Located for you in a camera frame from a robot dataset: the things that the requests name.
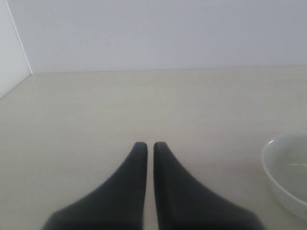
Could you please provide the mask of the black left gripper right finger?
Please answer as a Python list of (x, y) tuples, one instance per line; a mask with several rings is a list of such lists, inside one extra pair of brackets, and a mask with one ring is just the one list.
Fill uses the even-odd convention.
[(194, 178), (165, 142), (153, 146), (153, 179), (161, 230), (263, 230), (251, 211), (217, 195)]

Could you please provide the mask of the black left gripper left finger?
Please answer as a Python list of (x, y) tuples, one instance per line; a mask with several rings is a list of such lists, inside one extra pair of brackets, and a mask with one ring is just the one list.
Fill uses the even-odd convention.
[(98, 188), (53, 213), (45, 230), (141, 230), (147, 183), (147, 145), (136, 142)]

